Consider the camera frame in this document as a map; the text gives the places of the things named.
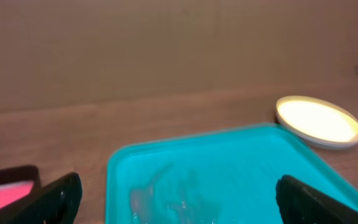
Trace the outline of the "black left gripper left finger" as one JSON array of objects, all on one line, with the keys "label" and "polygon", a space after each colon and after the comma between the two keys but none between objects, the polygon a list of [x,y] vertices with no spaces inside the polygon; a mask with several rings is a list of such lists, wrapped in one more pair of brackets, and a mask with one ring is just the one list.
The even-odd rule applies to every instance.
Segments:
[{"label": "black left gripper left finger", "polygon": [[0,209],[0,224],[73,224],[81,203],[80,176],[68,173]]}]

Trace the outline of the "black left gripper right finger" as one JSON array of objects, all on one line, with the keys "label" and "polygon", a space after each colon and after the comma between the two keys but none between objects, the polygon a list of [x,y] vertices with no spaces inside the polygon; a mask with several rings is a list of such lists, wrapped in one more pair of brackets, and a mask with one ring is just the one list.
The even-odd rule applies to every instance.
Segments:
[{"label": "black left gripper right finger", "polygon": [[358,224],[357,211],[290,175],[275,191],[284,224]]}]

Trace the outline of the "yellow-green plate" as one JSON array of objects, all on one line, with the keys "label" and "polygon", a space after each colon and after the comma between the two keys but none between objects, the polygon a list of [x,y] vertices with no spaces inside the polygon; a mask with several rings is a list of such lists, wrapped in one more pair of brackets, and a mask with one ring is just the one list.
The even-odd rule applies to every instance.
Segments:
[{"label": "yellow-green plate", "polygon": [[314,146],[342,150],[358,145],[358,120],[328,101],[284,96],[276,102],[275,115],[283,127]]}]

